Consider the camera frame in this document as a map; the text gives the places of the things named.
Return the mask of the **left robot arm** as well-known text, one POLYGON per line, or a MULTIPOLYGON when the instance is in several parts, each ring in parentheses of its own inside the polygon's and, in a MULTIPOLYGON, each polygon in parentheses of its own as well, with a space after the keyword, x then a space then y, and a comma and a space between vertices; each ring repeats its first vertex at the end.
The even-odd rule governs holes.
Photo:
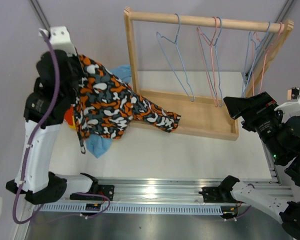
POLYGON ((63 50, 44 53, 36 64, 39 74, 24 109, 25 143, 17 177, 5 188, 23 194, 25 200, 42 205, 64 197, 93 200, 98 196, 98 179, 87 174, 60 175, 49 170, 57 135, 64 115, 75 101, 79 80, 84 76, 79 56, 63 50))

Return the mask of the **black orange camouflage shorts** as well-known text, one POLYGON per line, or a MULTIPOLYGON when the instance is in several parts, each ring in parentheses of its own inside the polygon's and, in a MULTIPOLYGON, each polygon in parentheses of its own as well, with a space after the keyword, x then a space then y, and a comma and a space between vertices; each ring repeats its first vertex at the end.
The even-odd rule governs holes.
POLYGON ((79 56, 84 77, 79 80, 74 123, 82 154, 84 142, 92 135, 119 140, 130 122, 141 121, 166 133, 175 131, 181 115, 168 111, 134 92, 101 63, 79 56))

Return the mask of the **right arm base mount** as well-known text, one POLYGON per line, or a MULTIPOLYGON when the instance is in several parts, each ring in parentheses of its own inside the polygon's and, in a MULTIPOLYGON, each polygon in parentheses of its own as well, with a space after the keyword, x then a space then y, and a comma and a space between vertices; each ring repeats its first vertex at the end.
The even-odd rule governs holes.
POLYGON ((232 175, 228 175, 218 186, 205 186, 198 192, 203 197, 205 203, 236 203, 231 191, 240 180, 232 175))

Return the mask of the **light blue shorts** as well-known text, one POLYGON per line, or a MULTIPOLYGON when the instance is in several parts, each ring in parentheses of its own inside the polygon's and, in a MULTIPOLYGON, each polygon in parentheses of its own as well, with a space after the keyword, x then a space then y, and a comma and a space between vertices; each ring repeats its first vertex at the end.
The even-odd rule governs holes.
MULTIPOLYGON (((129 64, 120 65, 110 70, 112 74, 120 78, 124 83, 129 84, 132 78, 131 67, 129 64)), ((105 154, 112 145, 112 139, 102 138, 99 135, 92 134, 85 141, 87 150, 96 158, 105 154)))

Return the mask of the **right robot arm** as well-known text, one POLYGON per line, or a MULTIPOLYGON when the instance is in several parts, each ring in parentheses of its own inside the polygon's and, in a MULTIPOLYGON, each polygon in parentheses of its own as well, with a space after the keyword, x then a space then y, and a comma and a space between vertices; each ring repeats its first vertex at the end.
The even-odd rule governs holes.
MULTIPOLYGON (((227 96, 223 101, 230 117, 242 118, 243 129, 258 134, 274 164, 285 166, 285 174, 300 188, 300 115, 282 121, 284 114, 300 111, 300 88, 289 89, 287 102, 281 105, 267 92, 251 97, 227 96)), ((265 195, 231 175, 218 188, 222 201, 246 203, 277 220, 286 233, 300 240, 300 202, 265 195)))

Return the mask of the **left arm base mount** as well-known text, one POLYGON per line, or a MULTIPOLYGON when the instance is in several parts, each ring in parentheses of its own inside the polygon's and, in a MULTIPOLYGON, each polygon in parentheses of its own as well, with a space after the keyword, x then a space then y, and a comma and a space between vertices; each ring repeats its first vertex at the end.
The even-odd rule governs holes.
POLYGON ((88 192, 84 192, 85 194, 93 194, 93 196, 81 195, 78 193, 73 193, 70 195, 70 200, 79 200, 79 201, 102 201, 104 200, 100 196, 102 195, 109 198, 111 201, 113 200, 115 193, 115 186, 110 184, 93 184, 88 192))

